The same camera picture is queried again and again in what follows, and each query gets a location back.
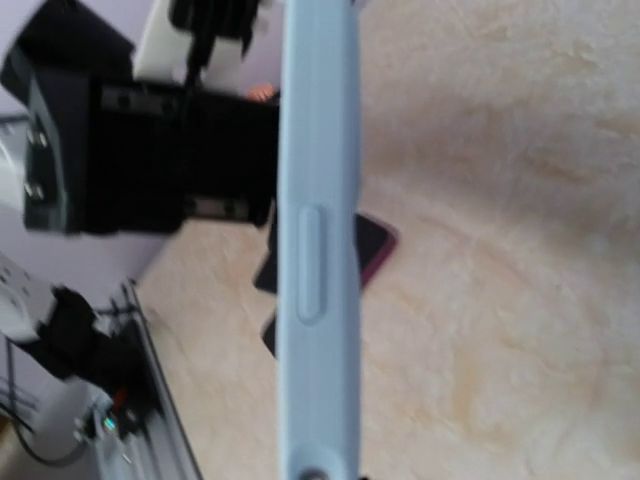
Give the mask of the black phone dark edge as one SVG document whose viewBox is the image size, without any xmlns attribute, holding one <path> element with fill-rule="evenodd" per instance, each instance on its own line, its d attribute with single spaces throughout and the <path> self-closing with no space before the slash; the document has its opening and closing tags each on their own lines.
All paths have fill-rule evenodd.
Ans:
<svg viewBox="0 0 640 480">
<path fill-rule="evenodd" d="M 390 224 L 363 214 L 356 216 L 356 246 L 361 289 L 374 278 L 398 243 L 398 231 Z"/>
</svg>

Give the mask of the light blue phone case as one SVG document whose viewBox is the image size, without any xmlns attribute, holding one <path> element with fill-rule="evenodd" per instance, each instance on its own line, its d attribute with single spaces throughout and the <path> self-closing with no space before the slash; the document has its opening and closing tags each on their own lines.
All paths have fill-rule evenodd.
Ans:
<svg viewBox="0 0 640 480">
<path fill-rule="evenodd" d="M 351 2 L 287 3 L 277 183 L 283 479 L 359 475 L 359 53 Z"/>
</svg>

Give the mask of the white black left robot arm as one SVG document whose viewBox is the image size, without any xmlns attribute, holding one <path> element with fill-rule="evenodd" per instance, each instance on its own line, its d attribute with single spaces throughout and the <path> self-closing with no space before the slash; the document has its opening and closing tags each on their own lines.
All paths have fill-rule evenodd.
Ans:
<svg viewBox="0 0 640 480">
<path fill-rule="evenodd" d="M 139 44 L 80 1 L 45 1 L 2 86 L 27 109 L 23 219 L 63 235 L 167 235 L 190 218 L 264 226 L 279 108 L 235 93 L 257 1 L 158 1 Z"/>
</svg>

